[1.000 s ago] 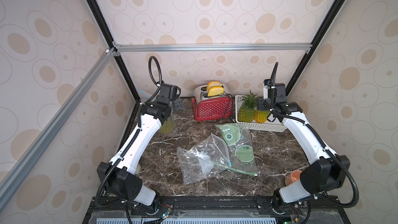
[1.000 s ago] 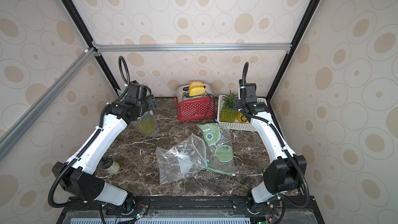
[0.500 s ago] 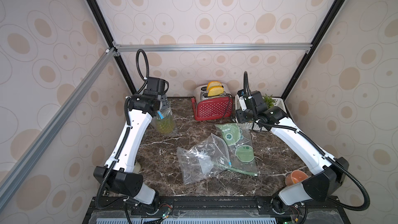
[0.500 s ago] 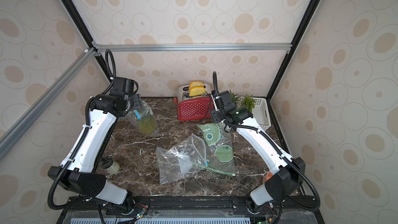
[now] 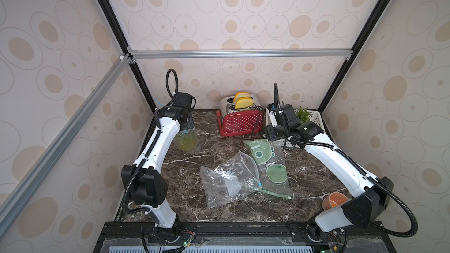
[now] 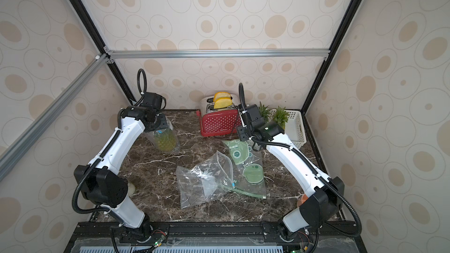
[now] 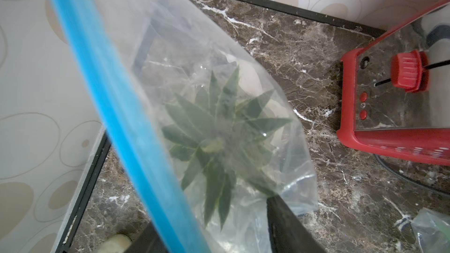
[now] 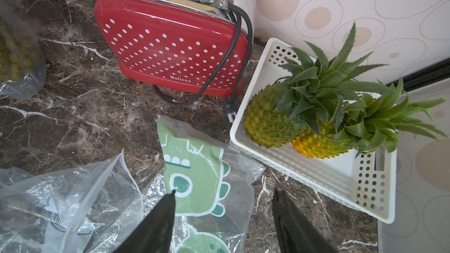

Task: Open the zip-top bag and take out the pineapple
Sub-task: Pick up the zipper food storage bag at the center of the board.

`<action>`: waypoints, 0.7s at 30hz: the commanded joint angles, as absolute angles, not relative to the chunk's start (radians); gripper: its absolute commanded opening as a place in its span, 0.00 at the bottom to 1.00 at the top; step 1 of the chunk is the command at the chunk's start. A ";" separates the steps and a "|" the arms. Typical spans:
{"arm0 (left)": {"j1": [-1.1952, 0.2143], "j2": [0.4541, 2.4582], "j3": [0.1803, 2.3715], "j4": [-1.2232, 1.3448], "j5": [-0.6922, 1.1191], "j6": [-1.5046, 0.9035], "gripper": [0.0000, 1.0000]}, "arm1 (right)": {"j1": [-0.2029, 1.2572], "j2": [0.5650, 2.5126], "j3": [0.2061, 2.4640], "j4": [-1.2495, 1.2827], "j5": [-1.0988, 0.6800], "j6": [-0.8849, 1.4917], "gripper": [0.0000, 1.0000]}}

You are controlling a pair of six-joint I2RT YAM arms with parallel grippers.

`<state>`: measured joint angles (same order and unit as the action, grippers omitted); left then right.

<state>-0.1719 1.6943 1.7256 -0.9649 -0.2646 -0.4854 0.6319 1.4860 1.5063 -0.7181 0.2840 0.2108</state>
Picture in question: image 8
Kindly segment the pineapple from green bag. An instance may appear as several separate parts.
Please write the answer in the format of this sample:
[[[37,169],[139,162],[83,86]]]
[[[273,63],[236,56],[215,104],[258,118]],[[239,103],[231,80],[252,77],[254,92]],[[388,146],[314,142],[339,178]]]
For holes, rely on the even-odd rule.
[[[320,135],[321,124],[338,129],[344,118],[344,104],[360,104],[362,93],[392,94],[382,83],[357,82],[355,77],[376,68],[363,65],[367,56],[349,62],[356,39],[356,26],[336,57],[328,59],[324,51],[310,43],[317,59],[298,48],[292,51],[298,60],[287,59],[282,68],[289,75],[260,90],[243,114],[246,134],[260,146],[280,147],[293,141],[308,128]]]

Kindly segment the green printed zip-top bag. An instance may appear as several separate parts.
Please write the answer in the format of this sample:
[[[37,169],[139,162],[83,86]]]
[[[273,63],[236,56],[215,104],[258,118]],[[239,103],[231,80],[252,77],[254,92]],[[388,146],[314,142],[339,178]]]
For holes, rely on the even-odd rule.
[[[164,168],[144,188],[144,212],[175,194],[172,253],[241,253],[262,164],[187,123],[157,118]]]

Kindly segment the clear bag blue zipper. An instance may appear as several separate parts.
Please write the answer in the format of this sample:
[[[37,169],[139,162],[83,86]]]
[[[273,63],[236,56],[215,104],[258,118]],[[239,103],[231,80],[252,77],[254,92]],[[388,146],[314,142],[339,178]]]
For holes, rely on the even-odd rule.
[[[1,98],[27,100],[42,90],[46,61],[32,29],[1,1]]]

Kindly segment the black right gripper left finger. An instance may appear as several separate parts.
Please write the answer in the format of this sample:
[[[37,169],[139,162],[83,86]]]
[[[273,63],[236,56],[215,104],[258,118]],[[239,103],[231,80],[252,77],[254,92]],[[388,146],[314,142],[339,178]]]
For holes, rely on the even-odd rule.
[[[176,191],[166,194],[116,253],[168,253],[175,221]]]

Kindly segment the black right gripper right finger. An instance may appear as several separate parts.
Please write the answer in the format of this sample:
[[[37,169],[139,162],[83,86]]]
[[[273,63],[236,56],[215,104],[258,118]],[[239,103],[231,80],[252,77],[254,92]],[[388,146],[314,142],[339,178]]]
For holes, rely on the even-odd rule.
[[[285,190],[275,189],[272,202],[277,240],[281,253],[337,252],[296,207]]]

